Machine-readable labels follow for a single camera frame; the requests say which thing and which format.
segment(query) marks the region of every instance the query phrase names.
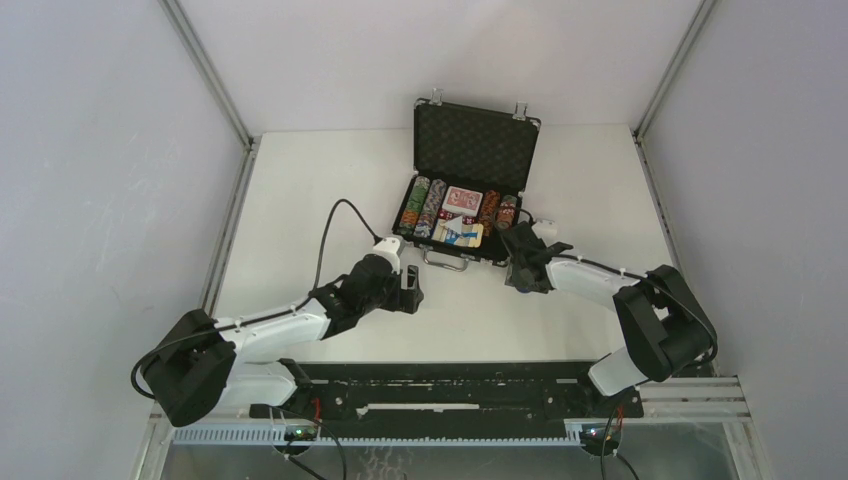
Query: stack of poker chips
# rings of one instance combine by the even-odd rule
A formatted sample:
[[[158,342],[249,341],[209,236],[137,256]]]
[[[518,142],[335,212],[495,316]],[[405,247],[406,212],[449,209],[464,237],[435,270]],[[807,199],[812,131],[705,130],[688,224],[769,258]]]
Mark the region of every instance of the stack of poker chips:
[[[433,227],[436,225],[439,207],[442,205],[447,190],[448,184],[442,180],[433,180],[430,184],[430,191],[427,192],[427,198],[424,200],[423,208],[421,208],[421,215],[418,216],[418,223],[415,224],[414,234],[416,237],[430,238],[433,235]]]
[[[498,208],[498,216],[495,220],[495,227],[498,230],[506,230],[512,226],[512,220],[515,218],[515,205],[518,199],[512,195],[504,195],[501,201],[501,206]]]
[[[418,223],[418,216],[424,207],[424,200],[427,198],[429,188],[430,179],[427,177],[418,177],[412,184],[412,191],[409,192],[406,208],[400,217],[400,223],[398,223],[401,235],[409,235],[415,230],[415,224]]]
[[[483,225],[483,236],[488,237],[492,234],[495,211],[498,209],[500,200],[501,194],[494,190],[489,190],[486,192],[486,196],[483,197],[483,203],[480,206],[480,216],[478,217],[479,222]]]

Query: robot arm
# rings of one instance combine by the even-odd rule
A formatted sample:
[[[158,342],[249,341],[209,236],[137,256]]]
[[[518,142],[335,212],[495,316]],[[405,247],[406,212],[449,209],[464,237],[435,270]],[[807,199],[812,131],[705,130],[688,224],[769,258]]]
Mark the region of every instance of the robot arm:
[[[717,350],[716,333],[680,272],[667,265],[633,275],[547,247],[530,224],[501,232],[510,253],[509,281],[520,291],[565,290],[618,314],[625,347],[596,362],[588,372],[604,396],[647,380],[662,382]],[[667,309],[659,318],[656,309]]]
[[[400,239],[387,237],[350,274],[277,309],[217,321],[203,310],[191,311],[146,356],[142,376],[176,427],[216,406],[280,405],[297,388],[278,361],[281,349],[350,330],[378,308],[418,310],[418,268],[408,266],[403,276],[402,249]]]

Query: deck of cards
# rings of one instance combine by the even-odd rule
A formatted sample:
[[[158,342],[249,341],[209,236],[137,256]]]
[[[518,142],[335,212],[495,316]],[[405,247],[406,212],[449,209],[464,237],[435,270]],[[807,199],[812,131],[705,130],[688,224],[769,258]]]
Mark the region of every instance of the deck of cards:
[[[483,225],[466,225],[463,217],[452,220],[439,220],[433,232],[433,240],[456,245],[457,247],[477,248],[483,241]]]
[[[482,202],[483,194],[480,192],[459,187],[450,187],[448,188],[447,195],[445,195],[442,208],[457,215],[475,218],[477,217],[477,212],[480,211],[480,204]]]

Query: gray wall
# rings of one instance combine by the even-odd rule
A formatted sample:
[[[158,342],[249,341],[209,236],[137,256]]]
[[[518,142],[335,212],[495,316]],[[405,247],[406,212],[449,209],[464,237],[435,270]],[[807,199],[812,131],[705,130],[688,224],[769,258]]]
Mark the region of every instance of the gray wall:
[[[635,125],[698,1],[182,3],[261,134],[410,128],[434,86],[506,112],[526,101],[545,125]]]
[[[0,4],[0,476],[128,476],[240,156],[157,2]]]
[[[722,2],[647,138],[780,479],[848,464],[846,19],[846,2]]]

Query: white tabletop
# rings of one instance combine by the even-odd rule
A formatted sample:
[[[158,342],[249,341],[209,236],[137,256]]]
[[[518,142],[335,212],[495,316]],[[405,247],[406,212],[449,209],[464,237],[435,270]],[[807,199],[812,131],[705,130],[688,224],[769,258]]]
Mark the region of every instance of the white tabletop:
[[[311,287],[332,204],[356,204],[389,234],[412,176],[411,130],[269,133],[241,212],[215,315],[260,311]],[[524,208],[554,220],[558,239],[587,258],[651,269],[671,264],[626,125],[543,126]],[[350,271],[371,237],[353,212],[336,212],[322,284]],[[444,257],[446,261],[457,259]],[[424,265],[417,314],[382,310],[322,342],[281,348],[298,361],[474,362],[594,360],[623,345],[613,312],[569,293],[520,294],[506,270],[472,263],[463,273]]]

